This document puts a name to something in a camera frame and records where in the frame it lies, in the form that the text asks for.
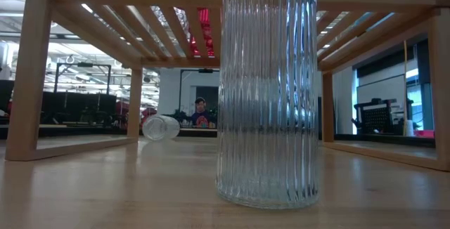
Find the black perforated metal cart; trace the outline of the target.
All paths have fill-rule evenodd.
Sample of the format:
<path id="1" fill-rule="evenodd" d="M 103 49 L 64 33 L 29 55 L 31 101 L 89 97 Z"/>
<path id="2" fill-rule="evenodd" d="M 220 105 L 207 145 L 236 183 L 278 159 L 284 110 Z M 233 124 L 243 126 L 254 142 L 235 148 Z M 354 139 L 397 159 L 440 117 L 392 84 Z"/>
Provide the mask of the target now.
<path id="1" fill-rule="evenodd" d="M 392 105 L 396 102 L 396 99 L 372 98 L 368 103 L 355 104 L 356 118 L 352 123 L 357 134 L 402 136 L 403 119 L 394 120 L 392 116 Z"/>

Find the large clear hammered glass vase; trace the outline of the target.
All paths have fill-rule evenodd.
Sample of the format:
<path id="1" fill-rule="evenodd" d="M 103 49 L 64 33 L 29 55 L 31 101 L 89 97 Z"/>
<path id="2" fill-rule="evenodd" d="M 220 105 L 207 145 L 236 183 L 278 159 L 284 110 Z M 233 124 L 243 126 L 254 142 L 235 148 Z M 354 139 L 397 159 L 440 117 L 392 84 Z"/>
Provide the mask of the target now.
<path id="1" fill-rule="evenodd" d="M 153 115 L 142 126 L 143 135 L 153 141 L 172 139 L 178 136 L 180 123 L 173 117 Z"/>

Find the wooden slatted shelf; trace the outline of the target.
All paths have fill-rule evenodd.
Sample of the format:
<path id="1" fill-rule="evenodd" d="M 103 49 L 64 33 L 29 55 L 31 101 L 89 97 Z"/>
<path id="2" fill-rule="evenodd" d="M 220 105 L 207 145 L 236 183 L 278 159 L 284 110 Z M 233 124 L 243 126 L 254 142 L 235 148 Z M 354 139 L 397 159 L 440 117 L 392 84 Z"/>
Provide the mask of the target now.
<path id="1" fill-rule="evenodd" d="M 96 149 L 96 144 L 85 143 L 73 148 L 56 148 L 39 152 L 40 109 L 44 89 L 46 58 L 50 26 L 60 23 L 81 39 L 99 48 L 132 70 L 138 77 L 144 67 L 218 67 L 223 62 L 222 48 L 213 57 L 203 54 L 200 58 L 168 57 L 152 43 L 137 46 L 126 43 L 122 37 L 101 23 L 88 12 L 85 4 L 155 5 L 163 8 L 181 7 L 193 22 L 195 35 L 200 35 L 200 19 L 197 8 L 211 10 L 212 38 L 221 43 L 219 30 L 223 28 L 223 0 L 25 0 L 25 10 L 18 52 L 12 116 L 8 128 L 6 158 L 12 161 L 31 161 L 70 153 Z M 444 83 L 444 74 L 450 71 L 450 0 L 318 0 L 320 11 L 373 11 L 376 15 L 390 13 L 387 20 L 377 19 L 374 28 L 347 40 L 343 48 L 333 51 L 319 61 L 322 71 L 322 138 L 325 147 L 450 172 L 450 85 Z M 427 32 L 430 36 L 432 83 L 436 87 L 435 142 L 437 157 L 426 159 L 413 155 L 401 155 L 370 148 L 357 148 L 337 143 L 332 137 L 332 75 L 351 62 L 360 61 L 365 53 L 377 53 L 388 44 L 396 43 L 415 34 Z"/>

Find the black metal rig frame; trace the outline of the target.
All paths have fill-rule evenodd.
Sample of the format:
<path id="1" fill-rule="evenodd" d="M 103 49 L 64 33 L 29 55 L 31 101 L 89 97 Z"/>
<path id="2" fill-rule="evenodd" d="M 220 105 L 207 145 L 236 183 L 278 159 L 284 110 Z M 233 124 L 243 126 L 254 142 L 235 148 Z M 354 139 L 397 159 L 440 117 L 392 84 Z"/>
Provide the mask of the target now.
<path id="1" fill-rule="evenodd" d="M 63 65 L 66 66 L 66 67 L 72 67 L 74 65 L 76 65 L 77 67 L 106 67 L 108 69 L 107 84 L 106 84 L 106 94 L 107 95 L 110 94 L 110 78 L 111 78 L 111 74 L 112 74 L 112 65 L 108 65 L 108 64 L 93 64 L 93 63 L 86 63 L 86 62 L 82 62 L 82 63 L 56 63 L 56 75 L 55 75 L 55 81 L 54 81 L 54 86 L 53 86 L 53 92 L 54 93 L 56 93 L 58 91 L 58 79 L 59 79 L 59 76 L 63 73 L 59 69 Z"/>
<path id="2" fill-rule="evenodd" d="M 188 68 L 180 69 L 179 96 L 182 97 L 184 84 L 189 86 L 213 86 L 218 87 L 219 70 L 212 68 Z"/>

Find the tall red bottle vase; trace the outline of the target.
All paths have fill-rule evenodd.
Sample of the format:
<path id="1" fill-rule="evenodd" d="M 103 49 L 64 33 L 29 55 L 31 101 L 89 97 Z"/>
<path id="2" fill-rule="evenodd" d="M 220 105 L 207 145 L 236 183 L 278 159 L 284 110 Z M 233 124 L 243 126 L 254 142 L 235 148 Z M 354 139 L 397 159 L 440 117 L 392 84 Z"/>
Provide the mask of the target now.
<path id="1" fill-rule="evenodd" d="M 193 8 L 188 8 L 186 11 L 186 17 L 188 18 L 188 32 L 190 34 L 189 42 L 192 54 L 202 56 L 191 27 L 191 25 L 194 25 L 195 27 L 200 26 L 200 29 L 202 30 L 203 42 L 205 45 L 204 49 L 207 51 L 208 56 L 214 56 L 214 46 L 210 24 L 210 10 L 208 8 L 197 8 L 197 15 L 194 15 Z"/>

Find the clear fluted cylinder glass vase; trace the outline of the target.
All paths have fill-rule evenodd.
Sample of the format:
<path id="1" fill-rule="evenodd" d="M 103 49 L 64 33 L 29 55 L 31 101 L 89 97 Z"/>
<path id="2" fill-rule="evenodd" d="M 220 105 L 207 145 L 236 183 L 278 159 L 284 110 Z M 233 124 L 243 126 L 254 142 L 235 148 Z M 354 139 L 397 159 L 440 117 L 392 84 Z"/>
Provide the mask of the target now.
<path id="1" fill-rule="evenodd" d="M 249 207 L 319 198 L 317 0 L 224 0 L 216 187 Z"/>

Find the clear diamond-pattern bottle vase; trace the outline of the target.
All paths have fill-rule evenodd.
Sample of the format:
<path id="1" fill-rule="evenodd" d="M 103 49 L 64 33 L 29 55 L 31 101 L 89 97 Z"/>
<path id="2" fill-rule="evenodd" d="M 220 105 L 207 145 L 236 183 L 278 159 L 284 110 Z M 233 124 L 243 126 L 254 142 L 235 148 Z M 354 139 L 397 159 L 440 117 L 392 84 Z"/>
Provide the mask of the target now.
<path id="1" fill-rule="evenodd" d="M 169 23 L 167 22 L 165 16 L 163 15 L 161 8 L 159 6 L 151 6 L 150 8 L 152 12 L 154 12 L 156 18 L 161 22 L 164 29 L 167 31 L 169 38 L 175 43 L 176 37 L 174 36 L 173 30 L 170 28 Z M 191 34 L 190 25 L 185 10 L 178 7 L 171 7 L 171 9 L 174 11 L 177 20 L 180 22 L 181 28 L 184 34 L 186 35 L 188 45 L 193 50 L 196 50 L 195 39 Z"/>

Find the person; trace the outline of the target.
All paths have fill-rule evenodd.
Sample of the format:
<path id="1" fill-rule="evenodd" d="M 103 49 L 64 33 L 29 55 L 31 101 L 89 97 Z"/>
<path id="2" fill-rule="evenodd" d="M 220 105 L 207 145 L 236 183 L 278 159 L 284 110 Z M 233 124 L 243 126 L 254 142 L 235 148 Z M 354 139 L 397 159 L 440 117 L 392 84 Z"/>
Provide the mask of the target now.
<path id="1" fill-rule="evenodd" d="M 191 120 L 195 128 L 208 129 L 211 127 L 210 115 L 206 109 L 206 101 L 202 97 L 195 100 L 195 112 L 191 115 Z"/>

